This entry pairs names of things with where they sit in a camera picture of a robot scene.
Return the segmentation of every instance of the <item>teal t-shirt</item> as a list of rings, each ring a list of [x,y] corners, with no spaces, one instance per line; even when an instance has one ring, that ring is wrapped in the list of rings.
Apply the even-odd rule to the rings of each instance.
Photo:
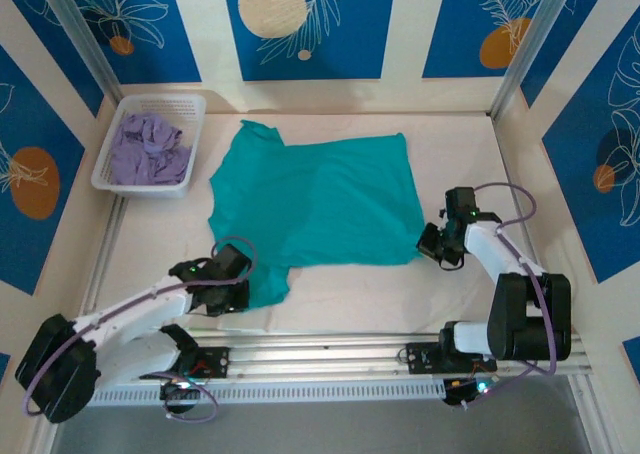
[[[250,121],[211,178],[216,239],[249,239],[250,307],[282,302],[291,267],[406,264],[424,218],[402,134],[285,146]],[[246,246],[235,243],[247,253]]]

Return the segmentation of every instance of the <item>white table surface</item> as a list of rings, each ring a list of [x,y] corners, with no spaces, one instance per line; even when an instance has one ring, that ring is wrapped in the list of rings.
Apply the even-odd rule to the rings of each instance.
[[[177,262],[209,253],[213,235],[207,220],[214,203],[209,179],[242,119],[277,127],[286,144],[404,133],[426,221],[439,220],[447,189],[506,180],[491,120],[483,114],[208,115],[188,195],[129,201],[99,309],[149,287]],[[516,216],[507,188],[483,190],[477,200],[481,209],[504,220]],[[509,234],[523,245],[518,227]],[[472,256],[455,273],[423,258],[395,267],[294,269],[289,285],[291,291],[279,305],[219,318],[184,316],[181,323],[259,332],[438,332],[448,320],[486,319],[494,292]]]

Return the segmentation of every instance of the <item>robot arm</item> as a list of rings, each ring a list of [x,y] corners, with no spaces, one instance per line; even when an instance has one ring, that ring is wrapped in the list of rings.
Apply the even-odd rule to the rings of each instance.
[[[448,322],[441,331],[441,347],[447,354],[483,354],[497,360],[535,361],[550,358],[549,342],[540,316],[529,317],[527,305],[540,309],[531,275],[544,293],[550,314],[557,360],[571,351],[571,286],[561,274],[548,274],[524,255],[501,232],[502,221],[492,212],[481,212],[473,188],[457,187],[446,193],[442,227],[427,224],[418,249],[443,267],[455,270],[464,256],[475,256],[496,285],[488,322]]]
[[[177,325],[159,326],[203,304],[210,316],[246,309],[248,272],[238,279],[250,265],[228,244],[213,258],[174,266],[150,289],[108,309],[73,321],[57,314],[41,325],[16,379],[57,423],[77,414],[97,388],[156,371],[185,375],[196,362],[196,341]]]

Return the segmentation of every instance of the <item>purple cloth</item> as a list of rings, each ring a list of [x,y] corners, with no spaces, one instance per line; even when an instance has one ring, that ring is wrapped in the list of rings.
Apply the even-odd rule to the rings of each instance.
[[[154,113],[122,120],[111,144],[111,174],[121,185],[179,184],[191,148],[180,145],[182,131]]]

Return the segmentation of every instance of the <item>white plastic basket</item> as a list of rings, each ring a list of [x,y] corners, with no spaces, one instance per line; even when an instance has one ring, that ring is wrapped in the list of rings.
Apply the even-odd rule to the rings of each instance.
[[[139,94],[127,96],[118,105],[116,113],[107,131],[91,175],[91,184],[96,189],[113,191],[125,197],[184,197],[189,190],[189,180],[207,102],[198,94]],[[142,112],[155,112],[164,117],[172,126],[182,130],[180,145],[191,146],[191,157],[186,174],[181,183],[173,186],[121,186],[111,182],[111,142],[120,122],[128,115]]]

